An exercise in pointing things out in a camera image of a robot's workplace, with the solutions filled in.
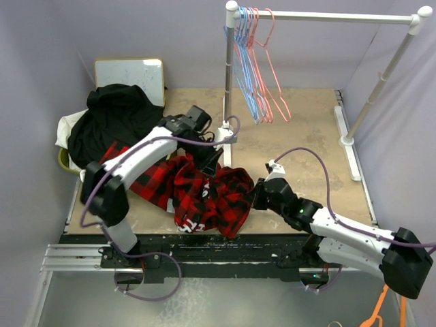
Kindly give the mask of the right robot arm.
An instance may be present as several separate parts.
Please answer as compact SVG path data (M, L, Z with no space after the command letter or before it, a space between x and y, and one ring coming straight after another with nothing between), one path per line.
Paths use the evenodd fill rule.
M252 207L270 210L293 229L309 234L303 259L310 266L339 264L372 274L397 294L417 299L433 265L430 253L406 228L393 232L331 213L300 198L284 178L261 178Z

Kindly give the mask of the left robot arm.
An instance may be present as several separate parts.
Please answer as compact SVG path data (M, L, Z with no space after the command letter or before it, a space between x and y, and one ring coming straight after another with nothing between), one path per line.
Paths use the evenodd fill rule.
M125 267L135 266L140 260L140 241L127 221L127 191L141 174L177 149L189 153L201 172L215 175L223 145L234 132L224 123L212 140L207 140L204 136L211 121L211 116L197 106L185 114L165 116L130 149L104 163L93 161L82 173L83 212L97 217L96 224Z

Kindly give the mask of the red black plaid shirt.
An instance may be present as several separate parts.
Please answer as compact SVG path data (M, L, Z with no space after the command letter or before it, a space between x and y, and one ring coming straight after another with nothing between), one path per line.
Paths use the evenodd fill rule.
M130 190L155 206L174 211L185 233L216 229L233 239L251 210L255 183L243 168L217 168L216 176L199 171L192 156L163 158L134 181Z

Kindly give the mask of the single pink hanger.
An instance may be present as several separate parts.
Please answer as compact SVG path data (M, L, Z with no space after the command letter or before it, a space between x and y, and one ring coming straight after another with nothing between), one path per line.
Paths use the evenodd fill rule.
M270 8L266 8L265 11L268 12L268 13L270 14L270 18L272 19L272 26L271 26L271 28L270 28L270 31L269 31L269 33L268 33L268 36L266 37L265 42L260 42L260 41L257 41L256 39L255 39L255 40L256 40L256 44L257 44L258 46L262 47L262 48L265 50L266 58L267 58L267 60L268 60L268 64L269 64L270 70L271 70L271 72L272 72L272 76L273 76L274 81L275 81L275 84L276 84L276 86L277 86L279 99L280 99L281 103L284 105L284 109L282 109L282 108L280 107L279 103L278 103L277 100L273 97L273 95L272 95L272 93L270 92L269 88L268 88L268 92L267 92L267 98L268 98L268 101L271 100L271 101L273 102L273 104L275 105L275 108L279 111L279 114L282 116L283 120L284 120L286 123L289 123L290 120L291 120L291 118L292 118L292 116L291 116L291 112L290 112L290 109L289 109L289 107L288 107L287 102L286 102L286 101L284 100L284 98L283 98L281 85L280 85L280 83L279 83L279 79L277 78L277 74L276 74L276 71L275 71L275 69L274 69L273 63L272 63L272 61L271 61L270 53L269 53L269 51L268 51L268 43L269 43L270 37L271 37L271 35L272 35L272 33L273 33L273 30L274 30L274 28L275 28L275 16L274 16L274 14L272 13L273 11L272 11Z

